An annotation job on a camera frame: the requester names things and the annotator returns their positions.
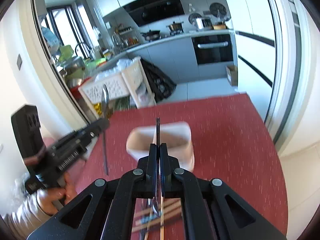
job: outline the person's arm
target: person's arm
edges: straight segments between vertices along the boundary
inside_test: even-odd
[[[27,197],[17,212],[4,216],[4,222],[18,240],[27,239],[34,230],[58,212],[52,201],[59,200],[65,195],[65,204],[67,204],[77,195],[68,173],[65,174],[64,179],[65,188],[38,190]]]

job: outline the sleeve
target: sleeve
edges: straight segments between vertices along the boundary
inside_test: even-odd
[[[18,240],[27,239],[34,230],[50,218],[39,206],[36,194],[28,196],[17,212],[7,214],[3,218],[12,234]]]

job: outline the metal screw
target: metal screw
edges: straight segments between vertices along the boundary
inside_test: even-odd
[[[97,186],[97,187],[101,187],[104,185],[104,179],[97,179],[94,184]]]
[[[135,169],[133,170],[133,174],[134,175],[141,175],[143,173],[143,170],[142,169]]]
[[[213,179],[212,184],[219,187],[222,185],[222,180],[221,179]]]
[[[184,169],[182,169],[182,168],[175,168],[175,169],[174,169],[174,173],[175,173],[175,174],[183,174],[183,173],[184,173]]]

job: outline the backsplash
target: backsplash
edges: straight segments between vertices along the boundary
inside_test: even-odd
[[[214,2],[221,3],[224,5],[227,9],[227,16],[230,16],[229,13],[229,8],[227,5],[226,0],[180,0],[183,10],[184,10],[184,15],[180,16],[175,16],[167,19],[163,19],[161,21],[153,22],[151,24],[147,24],[141,27],[138,27],[137,24],[134,22],[134,20],[130,17],[130,15],[123,9],[119,8],[116,11],[110,13],[109,15],[106,15],[103,20],[104,22],[110,22],[113,27],[108,30],[110,36],[112,36],[114,32],[114,28],[118,26],[119,24],[123,24],[124,27],[133,27],[137,31],[138,38],[141,43],[145,43],[146,41],[144,38],[141,36],[140,32],[148,32],[149,30],[160,30],[160,36],[161,38],[164,38],[166,36],[170,36],[170,30],[167,25],[172,24],[173,21],[175,22],[183,22],[182,27],[183,31],[185,33],[188,33],[191,30],[196,30],[196,27],[192,24],[189,23],[188,18],[189,18],[189,3],[192,4],[193,8],[196,9],[196,12],[201,14],[202,16],[203,11],[209,11],[210,9],[210,4]],[[215,22],[218,22],[218,19],[214,17],[213,15],[207,15],[206,17],[210,17],[212,23],[214,24]],[[228,27],[232,28],[232,23],[228,23]]]

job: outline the red table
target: red table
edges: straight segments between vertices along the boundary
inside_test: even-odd
[[[155,125],[156,117],[162,124],[187,122],[195,155],[193,173],[201,179],[221,178],[286,235],[288,206],[280,161],[246,94],[114,113],[106,131],[109,176],[104,174],[99,139],[76,183],[77,191],[95,179],[116,179],[136,168],[137,162],[126,152],[128,135],[135,127]],[[181,220],[166,226],[165,239],[183,237],[182,231]],[[159,239],[158,235],[154,232],[149,239]]]

